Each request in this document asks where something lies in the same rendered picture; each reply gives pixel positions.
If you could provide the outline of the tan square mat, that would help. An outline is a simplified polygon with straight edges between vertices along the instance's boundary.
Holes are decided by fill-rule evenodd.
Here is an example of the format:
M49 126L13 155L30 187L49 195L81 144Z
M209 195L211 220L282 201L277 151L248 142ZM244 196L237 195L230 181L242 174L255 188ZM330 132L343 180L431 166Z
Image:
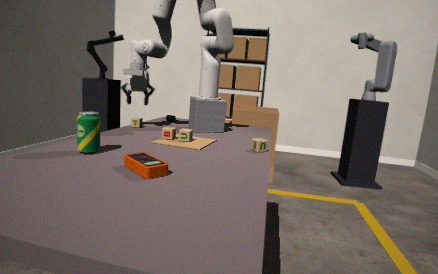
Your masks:
M151 141L150 143L201 150L201 149L205 148L206 146L212 144L215 141L217 141L217 140L208 139L208 138L193 137L192 141L184 142L184 141L179 141L179 135L176 134L176 138L173 140L167 140L167 139L160 138L160 139Z

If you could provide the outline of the green drink can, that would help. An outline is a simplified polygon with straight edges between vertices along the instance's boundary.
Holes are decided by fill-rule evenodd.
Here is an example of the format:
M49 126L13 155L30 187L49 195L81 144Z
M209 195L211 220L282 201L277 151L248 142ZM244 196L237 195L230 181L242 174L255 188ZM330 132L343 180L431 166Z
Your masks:
M77 117L77 149L82 154L100 150L100 117L92 112L79 112Z

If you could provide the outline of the tan letter block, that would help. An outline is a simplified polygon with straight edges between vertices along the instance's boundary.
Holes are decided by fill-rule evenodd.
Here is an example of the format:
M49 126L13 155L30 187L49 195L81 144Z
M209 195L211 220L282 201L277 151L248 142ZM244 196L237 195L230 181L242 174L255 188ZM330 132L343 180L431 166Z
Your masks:
M255 152L267 152L268 140L252 138L251 150Z
M193 129L180 129L179 141L190 142L193 139Z
M175 138L176 138L176 128L175 127L162 128L162 139L173 140Z
M133 128L140 128L142 127L142 118L131 118L131 127Z

